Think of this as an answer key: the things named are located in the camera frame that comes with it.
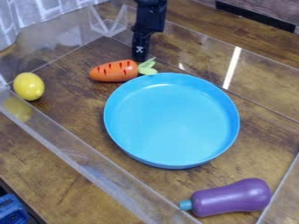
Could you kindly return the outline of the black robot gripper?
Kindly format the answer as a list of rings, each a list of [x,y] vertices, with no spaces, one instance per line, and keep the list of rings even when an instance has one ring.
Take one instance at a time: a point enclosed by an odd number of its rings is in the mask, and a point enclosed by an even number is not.
[[[132,28],[132,58],[136,62],[146,60],[150,32],[164,31],[166,0],[134,0],[136,20]]]

